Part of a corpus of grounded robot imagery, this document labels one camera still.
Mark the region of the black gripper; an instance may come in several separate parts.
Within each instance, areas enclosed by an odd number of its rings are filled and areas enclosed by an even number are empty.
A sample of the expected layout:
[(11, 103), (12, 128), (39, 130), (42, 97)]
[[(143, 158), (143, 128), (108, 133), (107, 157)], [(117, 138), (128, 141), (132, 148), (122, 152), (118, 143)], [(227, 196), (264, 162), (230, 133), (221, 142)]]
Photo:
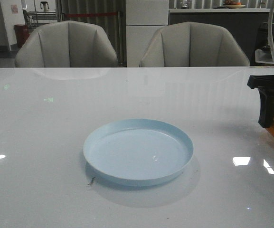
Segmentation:
[(274, 119), (274, 75), (250, 76), (247, 85), (258, 88), (260, 95), (260, 115), (258, 123), (269, 128)]

